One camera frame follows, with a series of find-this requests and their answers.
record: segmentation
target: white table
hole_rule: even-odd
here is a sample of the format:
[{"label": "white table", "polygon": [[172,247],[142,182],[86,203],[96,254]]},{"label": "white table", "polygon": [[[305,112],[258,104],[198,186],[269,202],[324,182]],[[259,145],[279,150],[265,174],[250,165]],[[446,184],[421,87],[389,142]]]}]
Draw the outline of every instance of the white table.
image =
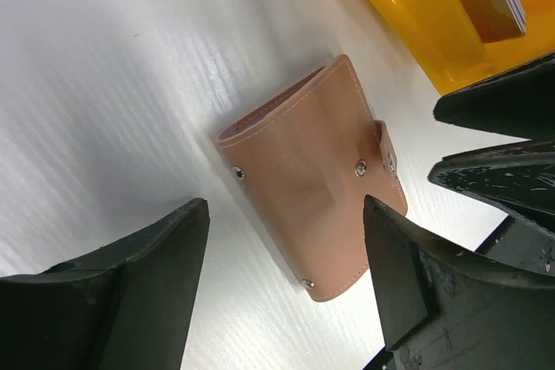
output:
[{"label": "white table", "polygon": [[511,139],[434,122],[438,94],[366,0],[1,2],[0,275],[208,199],[183,368],[360,369],[382,346],[370,275],[312,302],[212,144],[336,54],[388,122],[412,220],[475,248],[503,217],[426,177],[443,155]]}]

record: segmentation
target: wallet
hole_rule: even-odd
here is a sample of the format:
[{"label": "wallet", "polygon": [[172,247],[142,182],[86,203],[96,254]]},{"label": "wallet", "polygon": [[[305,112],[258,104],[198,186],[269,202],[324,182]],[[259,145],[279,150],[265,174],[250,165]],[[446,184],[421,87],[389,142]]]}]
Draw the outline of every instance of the wallet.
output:
[{"label": "wallet", "polygon": [[228,127],[217,143],[314,301],[342,294],[368,268],[367,194],[407,212],[387,128],[373,119],[346,55]]}]

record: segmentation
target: silver stud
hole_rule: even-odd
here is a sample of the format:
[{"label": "silver stud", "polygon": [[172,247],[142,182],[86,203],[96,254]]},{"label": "silver stud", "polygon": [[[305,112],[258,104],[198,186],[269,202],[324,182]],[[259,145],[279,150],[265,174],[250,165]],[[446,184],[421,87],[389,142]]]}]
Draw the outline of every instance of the silver stud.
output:
[{"label": "silver stud", "polygon": [[388,153],[388,162],[389,162],[389,170],[392,173],[395,173],[395,170],[397,169],[397,167],[395,166],[395,159],[393,159],[393,155],[391,153]]},{"label": "silver stud", "polygon": [[314,289],[316,287],[316,284],[312,281],[309,281],[308,279],[303,279],[301,281],[301,284],[303,285],[303,288],[305,288],[305,289]]},{"label": "silver stud", "polygon": [[362,175],[364,175],[366,173],[366,168],[367,167],[368,167],[368,165],[362,159],[359,160],[358,162],[356,162],[356,166],[355,166],[356,176],[361,177]]},{"label": "silver stud", "polygon": [[243,179],[245,179],[245,171],[243,171],[238,166],[232,167],[232,171],[239,181],[242,181]]}]

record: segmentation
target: yellow object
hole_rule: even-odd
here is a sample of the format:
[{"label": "yellow object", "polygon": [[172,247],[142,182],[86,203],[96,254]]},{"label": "yellow object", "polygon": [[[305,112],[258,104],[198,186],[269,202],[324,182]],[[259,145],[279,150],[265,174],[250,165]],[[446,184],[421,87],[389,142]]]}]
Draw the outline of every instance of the yellow object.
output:
[{"label": "yellow object", "polygon": [[555,50],[555,0],[520,0],[527,32],[483,43],[460,0],[370,0],[405,42],[440,94]]}]

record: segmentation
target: brown leather wallet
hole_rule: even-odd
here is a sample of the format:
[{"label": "brown leather wallet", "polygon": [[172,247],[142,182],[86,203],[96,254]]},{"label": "brown leather wallet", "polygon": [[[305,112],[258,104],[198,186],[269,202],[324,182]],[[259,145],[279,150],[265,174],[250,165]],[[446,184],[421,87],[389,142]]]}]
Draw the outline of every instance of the brown leather wallet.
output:
[{"label": "brown leather wallet", "polygon": [[372,118],[348,56],[228,127],[218,144],[314,301],[368,268],[362,208],[407,204],[385,123]]}]

